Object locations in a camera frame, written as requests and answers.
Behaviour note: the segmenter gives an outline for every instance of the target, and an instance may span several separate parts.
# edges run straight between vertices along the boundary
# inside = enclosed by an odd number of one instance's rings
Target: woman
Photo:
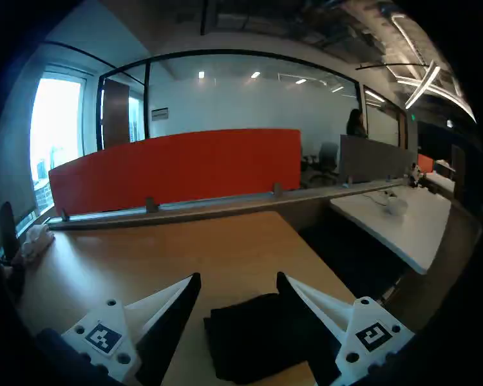
[[[360,110],[353,109],[347,121],[347,135],[354,135],[362,138],[367,138],[365,128],[363,127],[363,115]]]

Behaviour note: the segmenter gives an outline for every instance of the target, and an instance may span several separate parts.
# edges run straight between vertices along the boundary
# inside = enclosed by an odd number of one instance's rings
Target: gray partition panel
[[[417,155],[393,145],[355,136],[340,136],[339,180],[364,182],[400,178],[409,170]]]

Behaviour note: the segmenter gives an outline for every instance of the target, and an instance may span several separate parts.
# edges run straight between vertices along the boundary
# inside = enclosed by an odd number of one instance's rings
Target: cable
[[[374,201],[376,204],[381,205],[382,207],[385,207],[386,204],[382,204],[380,202],[377,202],[372,196],[367,196],[366,194],[362,194],[363,197],[370,198],[372,201]]]

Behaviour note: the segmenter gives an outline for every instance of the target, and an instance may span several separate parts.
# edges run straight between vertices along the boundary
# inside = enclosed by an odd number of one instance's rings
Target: office desk
[[[190,223],[55,232],[40,265],[29,270],[19,312],[32,333],[63,332],[110,298],[129,304],[193,272],[202,290],[184,329],[164,385],[232,385],[216,378],[203,317],[212,308],[275,293],[284,271],[352,303],[354,296],[275,212]],[[302,363],[258,385],[314,384]]]
[[[451,194],[455,191],[455,182],[437,172],[426,173],[426,179]]]
[[[451,202],[425,188],[395,187],[392,190],[408,202],[404,216],[392,216],[373,202],[372,199],[384,202],[378,192],[336,198],[330,204],[424,275],[444,235]]]

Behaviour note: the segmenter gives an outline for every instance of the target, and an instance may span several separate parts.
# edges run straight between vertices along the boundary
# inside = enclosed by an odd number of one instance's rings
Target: dark hair
[[[355,128],[361,126],[361,122],[359,121],[359,117],[361,116],[361,111],[359,109],[351,110],[349,114],[349,120],[347,121],[347,135],[354,135]]]

